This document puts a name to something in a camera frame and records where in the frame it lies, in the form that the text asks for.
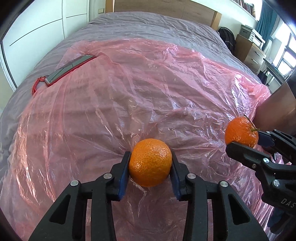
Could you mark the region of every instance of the gray bedsheet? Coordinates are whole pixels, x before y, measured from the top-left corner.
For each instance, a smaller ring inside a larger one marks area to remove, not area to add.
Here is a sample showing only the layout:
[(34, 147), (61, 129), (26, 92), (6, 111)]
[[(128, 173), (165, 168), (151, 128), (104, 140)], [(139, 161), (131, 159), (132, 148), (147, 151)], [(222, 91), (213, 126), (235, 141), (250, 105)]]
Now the gray bedsheet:
[(77, 41), (130, 38), (162, 40), (194, 49), (205, 57), (236, 68), (260, 82), (248, 67), (230, 53), (217, 32), (208, 26), (154, 13), (104, 14), (53, 48), (17, 88), (3, 110), (0, 117), (0, 190), (9, 168), (9, 149), (13, 148), (19, 117), (32, 98), (34, 81), (52, 73), (66, 50)]

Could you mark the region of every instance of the tangerine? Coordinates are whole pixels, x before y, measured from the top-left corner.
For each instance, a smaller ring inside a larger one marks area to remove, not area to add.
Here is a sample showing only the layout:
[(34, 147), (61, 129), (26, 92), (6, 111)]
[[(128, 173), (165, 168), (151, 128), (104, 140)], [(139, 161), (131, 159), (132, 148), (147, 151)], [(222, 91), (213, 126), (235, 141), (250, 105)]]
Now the tangerine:
[(258, 130), (248, 117), (240, 116), (231, 120), (225, 131), (225, 144), (232, 141), (254, 148), (258, 144)]
[(138, 142), (128, 165), (131, 178), (143, 187), (162, 183), (170, 173), (172, 153), (169, 147), (156, 139)]

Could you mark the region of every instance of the metallic brown surface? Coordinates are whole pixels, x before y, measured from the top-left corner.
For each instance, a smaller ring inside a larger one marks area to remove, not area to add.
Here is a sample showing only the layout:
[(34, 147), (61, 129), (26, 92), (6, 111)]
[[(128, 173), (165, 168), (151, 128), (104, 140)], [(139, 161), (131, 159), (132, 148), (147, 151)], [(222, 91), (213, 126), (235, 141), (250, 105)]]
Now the metallic brown surface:
[(253, 123), (262, 131), (296, 134), (296, 99), (287, 82), (257, 108)]

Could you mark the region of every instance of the wooden drawer cabinet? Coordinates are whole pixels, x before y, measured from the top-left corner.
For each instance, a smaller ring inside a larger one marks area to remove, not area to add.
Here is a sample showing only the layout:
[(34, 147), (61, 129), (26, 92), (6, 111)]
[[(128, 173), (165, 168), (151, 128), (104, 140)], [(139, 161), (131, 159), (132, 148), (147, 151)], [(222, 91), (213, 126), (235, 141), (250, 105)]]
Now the wooden drawer cabinet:
[(234, 56), (248, 66), (255, 74), (258, 73), (263, 59), (264, 52), (253, 42), (241, 35), (237, 35)]

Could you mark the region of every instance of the pink plastic sheet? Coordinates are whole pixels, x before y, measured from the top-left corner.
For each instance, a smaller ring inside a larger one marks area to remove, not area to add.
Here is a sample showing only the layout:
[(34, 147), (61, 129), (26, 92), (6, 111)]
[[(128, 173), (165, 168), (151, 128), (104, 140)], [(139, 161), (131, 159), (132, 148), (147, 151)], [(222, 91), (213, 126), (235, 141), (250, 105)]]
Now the pink plastic sheet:
[[(40, 87), (20, 118), (0, 206), (23, 240), (70, 181), (95, 180), (145, 138), (166, 142), (203, 179), (228, 181), (266, 228), (272, 207), (260, 200), (255, 172), (228, 158), (224, 143), (228, 122), (252, 119), (270, 95), (266, 86), (165, 42), (82, 41), (59, 66), (82, 54), (97, 58)], [(182, 240), (187, 203), (169, 179), (153, 188), (130, 180), (112, 206), (121, 241)]]

